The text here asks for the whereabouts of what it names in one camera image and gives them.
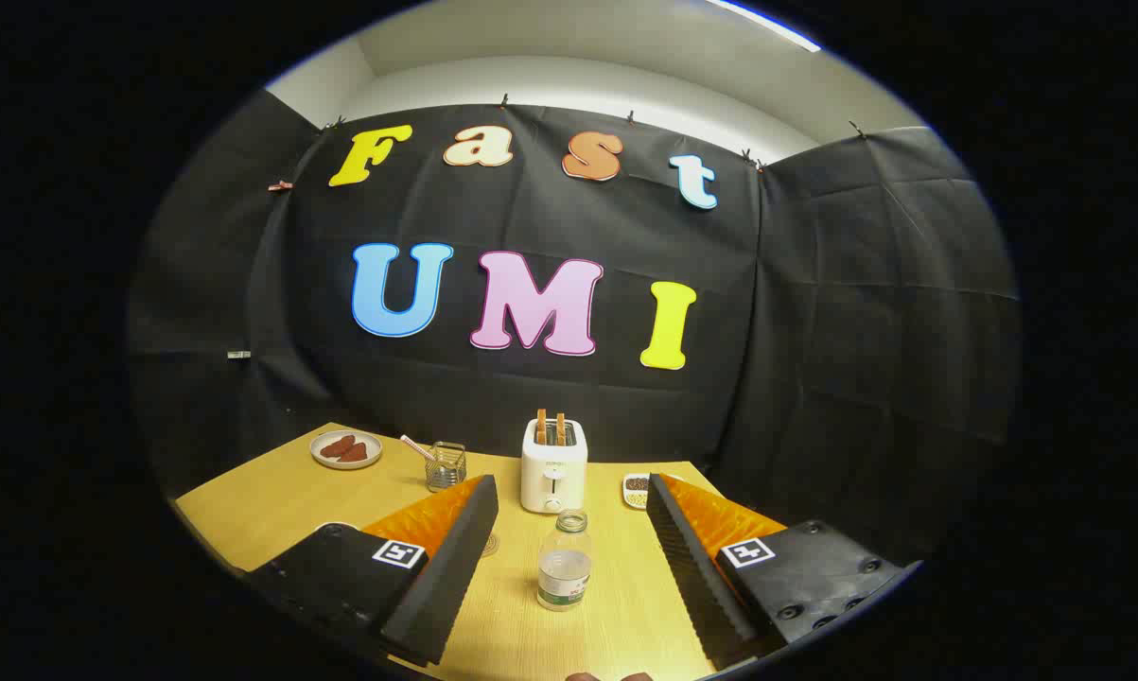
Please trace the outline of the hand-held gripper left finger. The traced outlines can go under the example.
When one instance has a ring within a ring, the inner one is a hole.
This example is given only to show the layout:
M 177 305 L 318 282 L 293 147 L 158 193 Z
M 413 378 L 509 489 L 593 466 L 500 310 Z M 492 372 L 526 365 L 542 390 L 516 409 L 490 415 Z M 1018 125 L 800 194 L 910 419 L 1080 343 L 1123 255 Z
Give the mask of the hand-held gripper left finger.
M 245 574 L 278 612 L 344 650 L 439 663 L 498 512 L 481 475 L 357 530 L 323 523 Z

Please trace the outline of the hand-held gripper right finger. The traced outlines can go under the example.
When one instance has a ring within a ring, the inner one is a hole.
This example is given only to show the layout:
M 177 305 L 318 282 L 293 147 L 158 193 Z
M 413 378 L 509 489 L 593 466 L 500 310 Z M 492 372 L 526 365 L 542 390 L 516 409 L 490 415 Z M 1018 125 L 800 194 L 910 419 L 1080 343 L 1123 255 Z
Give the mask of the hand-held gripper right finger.
M 715 668 L 801 650 L 910 574 L 828 522 L 786 526 L 675 476 L 648 476 L 646 512 Z

